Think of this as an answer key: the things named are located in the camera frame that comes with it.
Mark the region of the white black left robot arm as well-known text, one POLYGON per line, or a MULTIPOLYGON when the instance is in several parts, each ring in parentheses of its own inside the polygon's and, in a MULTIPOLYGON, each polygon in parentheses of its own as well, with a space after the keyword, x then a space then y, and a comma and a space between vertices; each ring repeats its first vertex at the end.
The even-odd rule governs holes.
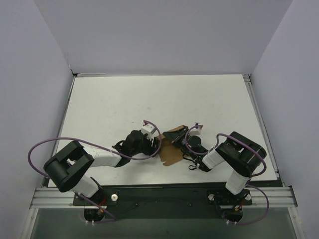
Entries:
POLYGON ((125 140, 112 146, 113 152, 97 147, 84 147, 74 140, 49 159, 43 169, 60 192, 72 190, 82 194, 87 202, 96 205, 102 200, 102 188, 86 175, 91 167, 122 167, 138 154, 156 156, 160 139, 153 132, 133 130, 125 140))

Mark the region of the brown paper box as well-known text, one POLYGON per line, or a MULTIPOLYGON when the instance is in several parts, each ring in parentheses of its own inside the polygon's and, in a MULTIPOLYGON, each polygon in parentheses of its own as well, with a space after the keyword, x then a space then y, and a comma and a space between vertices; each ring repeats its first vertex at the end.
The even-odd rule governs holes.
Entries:
POLYGON ((158 155, 163 166, 172 166, 183 160, 183 153, 181 150, 171 144, 163 133, 161 134, 161 147, 158 155))

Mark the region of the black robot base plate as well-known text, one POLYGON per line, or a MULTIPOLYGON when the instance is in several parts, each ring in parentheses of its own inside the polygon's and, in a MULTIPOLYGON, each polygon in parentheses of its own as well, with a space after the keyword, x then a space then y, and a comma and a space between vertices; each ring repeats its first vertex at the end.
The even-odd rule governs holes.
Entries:
POLYGON ((102 186, 91 200, 121 219, 219 219, 250 206, 250 191, 233 195, 224 183, 102 186))

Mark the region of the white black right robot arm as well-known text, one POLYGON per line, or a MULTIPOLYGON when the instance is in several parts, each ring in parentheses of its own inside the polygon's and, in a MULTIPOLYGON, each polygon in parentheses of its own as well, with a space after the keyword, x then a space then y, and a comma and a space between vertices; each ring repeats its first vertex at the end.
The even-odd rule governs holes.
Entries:
POLYGON ((217 134, 216 145, 208 150, 202 146, 198 135, 191 134, 192 130, 201 131, 202 127, 196 124, 163 133, 169 143, 180 149, 183 159, 192 162, 190 170, 209 172, 226 162, 233 171, 225 188, 233 195, 241 193, 253 177, 266 172, 267 153, 262 146, 234 131, 230 135, 217 134))

